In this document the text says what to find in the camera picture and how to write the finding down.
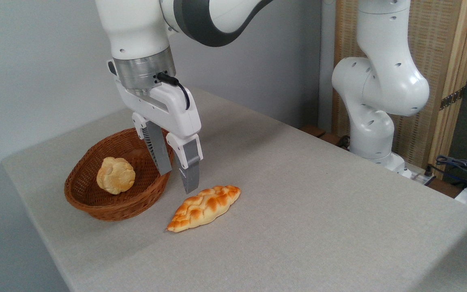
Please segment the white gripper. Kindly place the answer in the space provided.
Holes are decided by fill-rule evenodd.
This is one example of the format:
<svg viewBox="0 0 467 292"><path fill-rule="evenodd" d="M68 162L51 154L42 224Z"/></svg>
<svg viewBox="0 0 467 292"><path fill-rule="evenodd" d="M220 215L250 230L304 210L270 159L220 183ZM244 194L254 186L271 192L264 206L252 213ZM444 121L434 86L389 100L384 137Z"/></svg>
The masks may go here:
<svg viewBox="0 0 467 292"><path fill-rule="evenodd" d="M157 78L150 90L128 90L120 82L114 61L107 63L122 101L134 111L132 120L137 135L147 145L159 174L172 170L162 127L170 132L166 139L177 155L185 192L189 194L196 190L203 153L197 135L201 121L190 91Z"/></svg>

